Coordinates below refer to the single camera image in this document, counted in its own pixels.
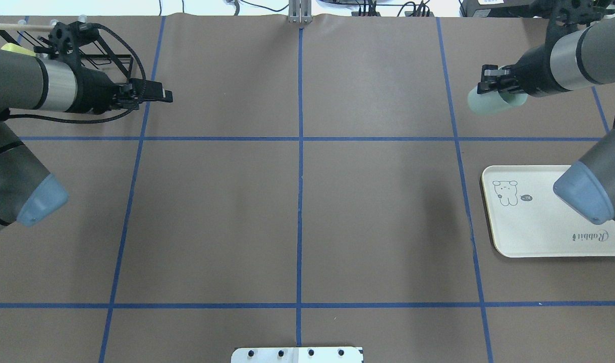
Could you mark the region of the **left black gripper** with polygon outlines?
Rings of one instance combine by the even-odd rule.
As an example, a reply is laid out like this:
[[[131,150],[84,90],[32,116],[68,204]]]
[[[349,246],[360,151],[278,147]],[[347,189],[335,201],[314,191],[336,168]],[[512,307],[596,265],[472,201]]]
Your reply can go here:
[[[162,83],[143,78],[113,82],[104,72],[79,66],[73,69],[76,81],[73,113],[105,113],[112,110],[138,110],[141,102],[174,101],[171,90]]]

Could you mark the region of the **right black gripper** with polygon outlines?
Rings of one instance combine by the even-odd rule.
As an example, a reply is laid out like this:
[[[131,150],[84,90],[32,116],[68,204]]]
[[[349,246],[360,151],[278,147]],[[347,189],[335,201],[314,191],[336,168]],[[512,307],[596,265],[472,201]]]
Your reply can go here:
[[[558,93],[558,83],[551,73],[549,51],[532,48],[512,65],[482,65],[478,94],[504,92],[546,97]]]

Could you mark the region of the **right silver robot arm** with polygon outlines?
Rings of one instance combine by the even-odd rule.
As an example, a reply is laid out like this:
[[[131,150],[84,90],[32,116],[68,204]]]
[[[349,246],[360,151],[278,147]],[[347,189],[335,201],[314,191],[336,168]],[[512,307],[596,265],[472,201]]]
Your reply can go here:
[[[466,96],[475,114],[517,108],[529,97],[551,97],[615,84],[615,16],[568,22],[556,9],[543,40],[507,65],[483,64]],[[552,184],[552,192],[589,223],[615,223],[615,111],[591,147]]]

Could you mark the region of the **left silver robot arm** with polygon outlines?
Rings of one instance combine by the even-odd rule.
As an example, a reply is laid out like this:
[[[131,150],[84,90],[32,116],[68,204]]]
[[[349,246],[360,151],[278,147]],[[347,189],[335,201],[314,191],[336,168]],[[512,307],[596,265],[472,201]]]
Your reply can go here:
[[[73,124],[114,121],[143,102],[173,101],[172,92],[152,80],[112,81],[78,60],[53,60],[24,49],[0,49],[0,231],[19,223],[33,226],[68,202],[68,191],[16,133],[16,121],[58,122],[56,112],[82,114]]]

